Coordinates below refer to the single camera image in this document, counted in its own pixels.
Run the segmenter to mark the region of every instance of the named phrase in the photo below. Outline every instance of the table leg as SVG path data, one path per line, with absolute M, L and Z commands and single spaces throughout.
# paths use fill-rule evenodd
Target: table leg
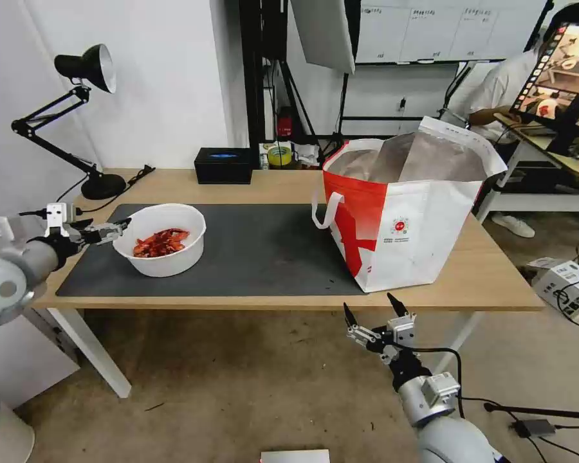
M 504 188 L 504 185 L 506 185 L 506 182 L 508 182 L 508 179 L 515 170 L 515 167 L 517 167 L 517 164 L 519 164 L 519 161 L 525 149 L 526 148 L 524 146 L 524 142 L 523 141 L 520 142 L 519 146 L 517 146 L 515 152 L 508 160 L 507 164 L 508 170 L 506 171 L 505 175 L 502 178 L 498 179 L 497 182 L 495 182 L 498 188 L 492 189 L 482 201 L 481 207 L 478 209 L 478 213 L 476 214 L 476 220 L 478 220 L 478 223 L 483 223 L 484 220 L 487 218 L 487 215 L 489 214 L 493 206 L 493 202 L 497 199 L 498 196 L 500 196 L 500 192 L 498 190 L 500 188 Z
M 450 339 L 443 345 L 443 347 L 450 347 L 454 350 L 459 350 L 465 340 L 472 333 L 476 325 L 483 317 L 483 312 L 461 312 L 459 313 L 457 320 L 455 320 L 455 325 L 452 329 Z M 444 369 L 448 366 L 450 360 L 452 360 L 453 355 L 445 353 L 440 357 L 437 362 L 437 366 L 432 368 L 433 374 L 442 373 Z
M 48 308 L 60 327 L 84 353 L 96 371 L 121 399 L 129 397 L 131 384 L 76 309 Z

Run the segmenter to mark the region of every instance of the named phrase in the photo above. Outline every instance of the black desk lamp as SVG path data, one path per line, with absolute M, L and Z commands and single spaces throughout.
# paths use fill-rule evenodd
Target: black desk lamp
M 84 85 L 84 79 L 87 79 L 95 87 L 103 91 L 108 93 L 116 92 L 116 71 L 111 62 L 109 51 L 103 44 L 94 45 L 80 57 L 58 55 L 53 63 L 56 70 L 61 75 L 68 77 L 71 83 L 75 85 L 75 88 L 34 113 L 13 121 L 11 128 L 16 134 L 33 141 L 38 146 L 54 153 L 60 159 L 83 170 L 88 175 L 88 180 L 82 185 L 82 195 L 85 198 L 107 199 L 114 197 L 122 193 L 126 188 L 126 182 L 122 177 L 115 174 L 103 174 L 97 170 L 96 164 L 67 153 L 36 134 L 36 131 L 41 127 L 88 103 L 90 87 Z M 57 113 L 42 115 L 49 108 L 72 96 L 77 97 L 79 101 Z

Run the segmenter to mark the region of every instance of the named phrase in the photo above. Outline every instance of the shopping bag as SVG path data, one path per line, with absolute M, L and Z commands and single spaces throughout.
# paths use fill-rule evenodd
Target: shopping bag
M 323 167 L 326 214 L 366 293 L 436 280 L 483 181 L 506 170 L 487 140 L 425 117 L 417 132 L 347 142 Z

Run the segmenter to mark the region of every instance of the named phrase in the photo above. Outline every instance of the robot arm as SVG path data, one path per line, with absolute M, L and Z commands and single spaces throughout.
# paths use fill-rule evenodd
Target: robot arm
M 103 244 L 122 235 L 130 219 L 93 226 L 76 221 L 72 204 L 52 203 L 37 215 L 47 220 L 43 237 L 25 242 L 21 218 L 0 217 L 0 323 L 17 316 L 41 296 L 51 272 L 88 244 Z
M 432 375 L 414 354 L 414 321 L 405 306 L 388 294 L 397 317 L 373 330 L 359 326 L 344 304 L 347 337 L 380 355 L 394 375 L 392 386 L 403 411 L 418 433 L 423 463 L 504 463 L 484 434 L 469 421 L 451 418 L 461 386 L 448 372 Z

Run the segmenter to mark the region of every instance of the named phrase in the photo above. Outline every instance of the white bag handle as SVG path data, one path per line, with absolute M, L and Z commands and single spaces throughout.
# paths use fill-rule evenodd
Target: white bag handle
M 337 192 L 332 192 L 330 195 L 330 199 L 328 200 L 328 206 L 326 207 L 326 215 L 324 216 L 324 222 L 320 223 L 317 220 L 317 216 L 315 212 L 317 211 L 317 195 L 318 191 L 315 190 L 313 192 L 313 197 L 311 198 L 311 218 L 313 219 L 313 223 L 317 228 L 323 230 L 324 228 L 330 227 L 331 223 L 335 220 L 336 209 L 343 201 L 343 195 Z

